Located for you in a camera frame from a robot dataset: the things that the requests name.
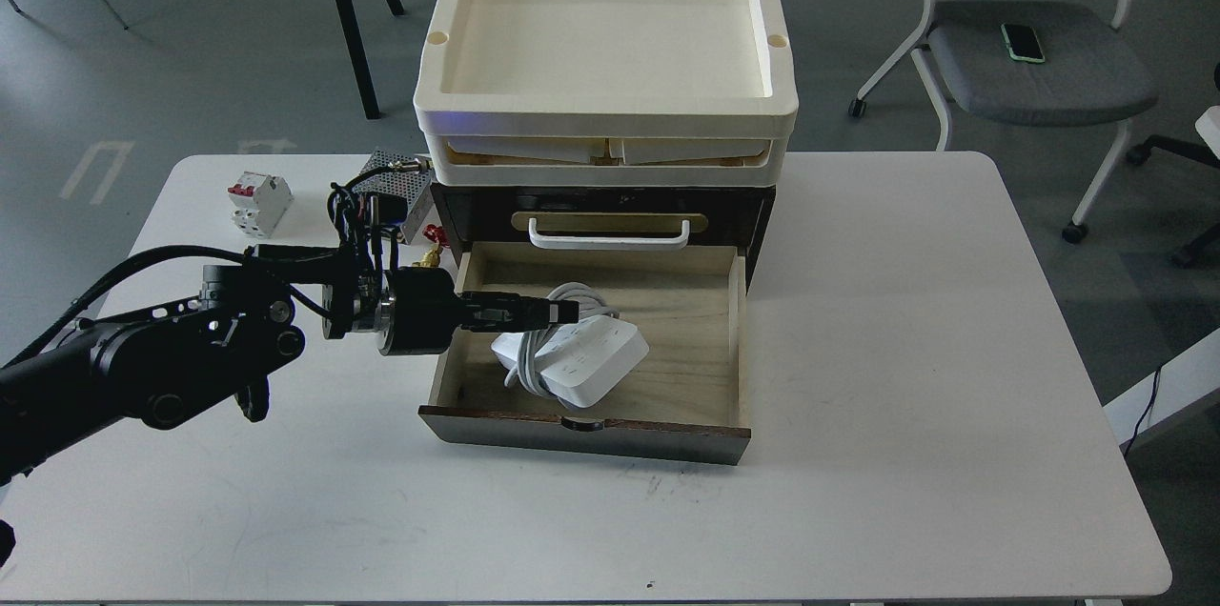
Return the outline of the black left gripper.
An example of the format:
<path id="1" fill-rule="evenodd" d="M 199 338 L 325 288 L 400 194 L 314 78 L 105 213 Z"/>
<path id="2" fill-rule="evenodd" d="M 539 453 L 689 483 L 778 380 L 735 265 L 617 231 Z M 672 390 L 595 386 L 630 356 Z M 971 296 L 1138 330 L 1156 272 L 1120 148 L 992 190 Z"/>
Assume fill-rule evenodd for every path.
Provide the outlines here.
<path id="1" fill-rule="evenodd" d="M 442 268 L 387 272 L 377 312 L 379 354 L 445 354 L 460 321 L 462 329 L 475 333 L 547 330 L 577 323 L 580 302 L 501 291 L 462 291 L 460 299 L 453 277 Z"/>

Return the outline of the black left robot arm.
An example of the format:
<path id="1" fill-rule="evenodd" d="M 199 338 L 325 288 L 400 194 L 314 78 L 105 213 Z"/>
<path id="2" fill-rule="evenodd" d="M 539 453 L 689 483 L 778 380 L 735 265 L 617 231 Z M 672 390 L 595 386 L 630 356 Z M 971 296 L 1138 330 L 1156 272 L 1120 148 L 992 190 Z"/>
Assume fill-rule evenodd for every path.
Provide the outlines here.
<path id="1" fill-rule="evenodd" d="M 211 258 L 196 296 L 81 318 L 122 280 L 184 257 Z M 149 249 L 105 272 L 2 367 L 2 480 L 126 416 L 171 430 L 234 396 L 260 422 L 268 376 L 306 346 L 296 305 L 321 316 L 326 338 L 379 333 L 384 355 L 445 354 L 458 329 L 525 333 L 580 321 L 573 299 L 458 293 L 440 268 L 386 269 L 377 248 Z"/>

